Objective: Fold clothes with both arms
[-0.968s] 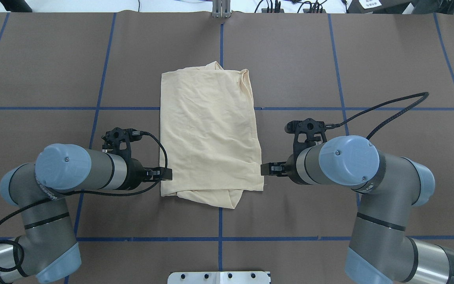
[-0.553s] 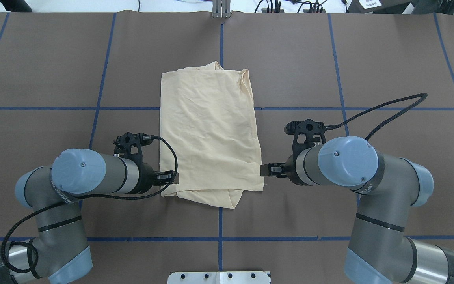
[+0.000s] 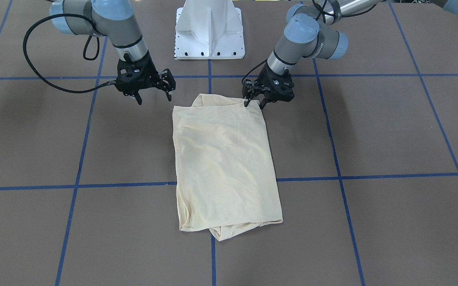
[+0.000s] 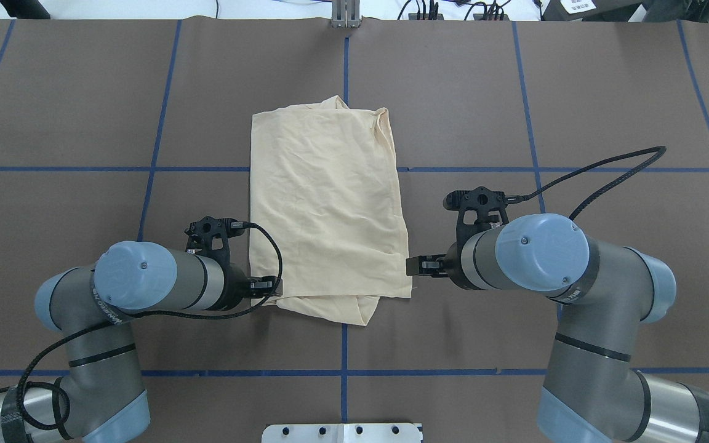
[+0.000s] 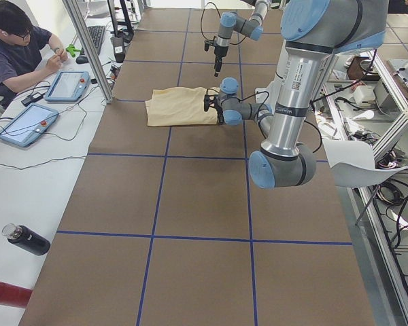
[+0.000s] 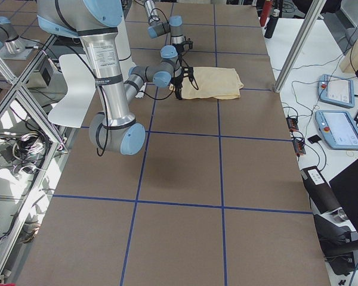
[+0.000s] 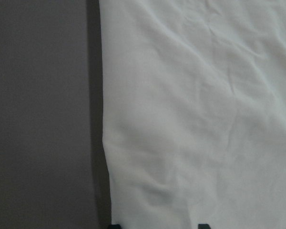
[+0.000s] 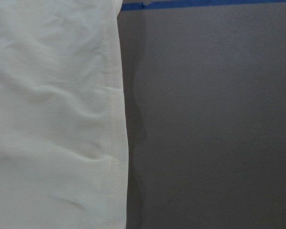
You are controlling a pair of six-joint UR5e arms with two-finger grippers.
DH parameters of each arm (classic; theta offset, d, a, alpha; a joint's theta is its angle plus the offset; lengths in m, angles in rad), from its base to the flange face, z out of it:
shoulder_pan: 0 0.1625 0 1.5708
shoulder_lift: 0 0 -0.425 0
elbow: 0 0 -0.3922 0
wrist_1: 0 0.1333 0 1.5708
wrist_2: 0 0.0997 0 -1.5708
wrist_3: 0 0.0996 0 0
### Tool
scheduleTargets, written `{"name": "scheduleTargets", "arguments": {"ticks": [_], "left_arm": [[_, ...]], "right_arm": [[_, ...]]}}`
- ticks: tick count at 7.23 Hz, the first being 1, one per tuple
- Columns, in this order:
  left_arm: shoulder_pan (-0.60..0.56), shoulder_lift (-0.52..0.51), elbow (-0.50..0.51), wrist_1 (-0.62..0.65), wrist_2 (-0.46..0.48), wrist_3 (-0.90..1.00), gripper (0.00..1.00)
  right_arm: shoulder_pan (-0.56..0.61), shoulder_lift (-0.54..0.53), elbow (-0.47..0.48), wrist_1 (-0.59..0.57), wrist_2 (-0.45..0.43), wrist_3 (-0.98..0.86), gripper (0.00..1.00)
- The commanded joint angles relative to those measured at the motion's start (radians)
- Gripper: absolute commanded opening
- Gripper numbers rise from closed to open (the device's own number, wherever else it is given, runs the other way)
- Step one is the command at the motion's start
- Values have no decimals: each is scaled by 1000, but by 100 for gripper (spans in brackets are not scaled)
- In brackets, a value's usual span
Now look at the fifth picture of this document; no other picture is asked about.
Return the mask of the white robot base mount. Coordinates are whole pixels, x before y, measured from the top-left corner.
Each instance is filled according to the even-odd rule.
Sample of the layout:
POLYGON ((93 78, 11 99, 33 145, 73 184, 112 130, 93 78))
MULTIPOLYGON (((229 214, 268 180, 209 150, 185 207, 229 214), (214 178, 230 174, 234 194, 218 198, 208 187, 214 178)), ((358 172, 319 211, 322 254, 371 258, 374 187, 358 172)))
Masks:
POLYGON ((264 103, 272 115, 275 113, 275 106, 282 86, 282 81, 282 73, 276 68, 273 81, 271 81, 266 88, 256 88, 254 90, 256 103, 264 103))

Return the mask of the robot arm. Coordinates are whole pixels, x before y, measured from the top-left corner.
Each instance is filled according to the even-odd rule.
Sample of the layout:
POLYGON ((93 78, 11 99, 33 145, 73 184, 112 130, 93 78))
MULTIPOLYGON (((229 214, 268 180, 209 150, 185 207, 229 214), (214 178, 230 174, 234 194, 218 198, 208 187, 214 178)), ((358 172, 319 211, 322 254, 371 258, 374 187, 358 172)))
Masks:
POLYGON ((220 26, 218 34, 213 39, 205 39, 204 50, 208 51, 210 47, 214 48, 214 76, 217 77, 221 71, 223 58, 227 55, 231 44, 231 37, 237 32, 244 37, 257 41, 263 32, 263 21, 267 12, 271 8, 271 1, 245 1, 254 7, 251 16, 246 19, 239 16, 234 11, 224 12, 220 16, 220 26))
POLYGON ((243 102, 232 77, 222 80, 217 94, 205 95, 205 108, 214 108, 219 122, 252 120, 260 128, 264 139, 249 158, 249 174, 257 186, 298 186, 313 178, 316 159, 298 138, 320 65, 330 56, 378 48, 387 14, 387 1, 290 1, 280 25, 288 58, 275 104, 243 102))

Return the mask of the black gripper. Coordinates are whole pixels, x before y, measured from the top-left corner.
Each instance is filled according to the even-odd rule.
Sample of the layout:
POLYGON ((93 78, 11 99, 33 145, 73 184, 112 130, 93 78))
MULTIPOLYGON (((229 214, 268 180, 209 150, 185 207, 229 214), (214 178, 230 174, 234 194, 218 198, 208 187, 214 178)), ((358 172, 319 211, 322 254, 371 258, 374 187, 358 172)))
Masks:
POLYGON ((217 124, 221 125, 224 123, 223 110, 218 104, 217 95, 206 94, 203 99, 204 112, 208 112, 210 108, 213 108, 217 112, 217 124))
POLYGON ((204 41, 204 50, 208 51, 210 47, 214 47, 215 62, 214 62, 214 76, 217 77, 220 74, 222 68, 222 59, 227 55, 228 45, 220 44, 217 39, 206 39, 204 41))

